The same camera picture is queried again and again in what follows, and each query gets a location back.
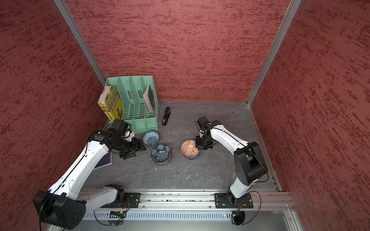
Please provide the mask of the orange white pattern bowl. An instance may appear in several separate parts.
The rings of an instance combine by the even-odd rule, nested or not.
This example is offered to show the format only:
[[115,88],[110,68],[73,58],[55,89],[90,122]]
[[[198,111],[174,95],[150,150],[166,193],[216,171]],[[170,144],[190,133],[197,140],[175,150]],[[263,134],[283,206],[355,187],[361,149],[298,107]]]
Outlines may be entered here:
[[199,155],[200,151],[196,148],[194,140],[187,140],[181,145],[181,153],[183,156],[194,157]]

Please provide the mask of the blue floral rimmed bowl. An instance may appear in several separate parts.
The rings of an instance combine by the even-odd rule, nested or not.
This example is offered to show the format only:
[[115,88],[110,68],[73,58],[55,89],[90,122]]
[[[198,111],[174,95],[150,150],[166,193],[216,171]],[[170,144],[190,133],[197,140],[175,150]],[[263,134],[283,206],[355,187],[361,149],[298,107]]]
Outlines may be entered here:
[[153,146],[160,140],[160,134],[155,130],[147,131],[142,136],[142,142],[144,145]]

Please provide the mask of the dark flower-shaped bowl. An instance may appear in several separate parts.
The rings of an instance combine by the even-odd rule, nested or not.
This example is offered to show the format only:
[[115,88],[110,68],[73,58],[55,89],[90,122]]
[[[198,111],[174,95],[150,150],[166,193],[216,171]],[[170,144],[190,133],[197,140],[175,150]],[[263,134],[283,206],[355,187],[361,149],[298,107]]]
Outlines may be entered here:
[[154,148],[151,152],[152,161],[156,162],[164,162],[167,160],[172,160],[172,154],[170,147],[159,144],[156,148]]

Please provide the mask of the pink striped bowl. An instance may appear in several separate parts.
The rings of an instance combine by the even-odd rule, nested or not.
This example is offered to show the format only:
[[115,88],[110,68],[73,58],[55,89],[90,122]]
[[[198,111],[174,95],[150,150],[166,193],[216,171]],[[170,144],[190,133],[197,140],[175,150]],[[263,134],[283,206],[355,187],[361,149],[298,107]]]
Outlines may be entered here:
[[167,160],[167,161],[164,161],[164,162],[156,162],[156,161],[154,161],[154,163],[157,166],[165,166],[165,165],[169,164],[170,162],[171,162],[170,160]]

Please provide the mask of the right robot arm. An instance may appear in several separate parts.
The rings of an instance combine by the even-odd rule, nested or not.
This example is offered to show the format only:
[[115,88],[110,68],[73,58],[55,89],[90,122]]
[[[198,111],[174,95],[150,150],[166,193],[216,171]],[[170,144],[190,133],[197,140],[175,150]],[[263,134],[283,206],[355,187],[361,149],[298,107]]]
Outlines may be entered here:
[[221,144],[234,158],[236,179],[229,187],[229,198],[242,198],[261,177],[268,174],[268,167],[261,148],[256,142],[247,142],[228,131],[218,120],[209,121],[200,117],[196,121],[199,135],[196,136],[196,148],[200,151],[212,149]]

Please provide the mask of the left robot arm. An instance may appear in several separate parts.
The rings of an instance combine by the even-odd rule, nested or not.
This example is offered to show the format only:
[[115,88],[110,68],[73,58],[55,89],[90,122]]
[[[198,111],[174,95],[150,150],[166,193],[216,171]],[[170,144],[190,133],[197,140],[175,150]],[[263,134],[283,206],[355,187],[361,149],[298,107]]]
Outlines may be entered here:
[[124,188],[116,184],[109,184],[85,196],[81,196],[80,192],[106,154],[115,153],[122,159],[128,159],[135,157],[136,152],[144,150],[146,147],[142,141],[129,131],[95,131],[64,175],[48,191],[39,191],[34,196],[33,203],[39,224],[46,223],[71,230],[82,221],[85,214],[98,208],[106,205],[115,208],[129,205]]

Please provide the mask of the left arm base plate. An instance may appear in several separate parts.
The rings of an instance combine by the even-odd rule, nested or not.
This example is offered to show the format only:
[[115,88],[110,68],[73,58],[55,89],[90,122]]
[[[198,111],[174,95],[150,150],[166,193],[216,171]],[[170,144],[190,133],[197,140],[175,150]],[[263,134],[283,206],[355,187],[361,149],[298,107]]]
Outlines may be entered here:
[[112,204],[114,208],[138,208],[141,194],[140,193],[121,193],[118,194],[115,202]]

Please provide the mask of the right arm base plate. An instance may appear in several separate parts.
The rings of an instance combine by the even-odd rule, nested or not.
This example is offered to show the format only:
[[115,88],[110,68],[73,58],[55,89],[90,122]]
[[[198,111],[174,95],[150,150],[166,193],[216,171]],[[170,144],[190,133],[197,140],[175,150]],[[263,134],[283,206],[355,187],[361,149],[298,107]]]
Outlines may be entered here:
[[214,201],[216,208],[253,208],[251,195],[246,193],[241,198],[235,198],[231,193],[215,193]]

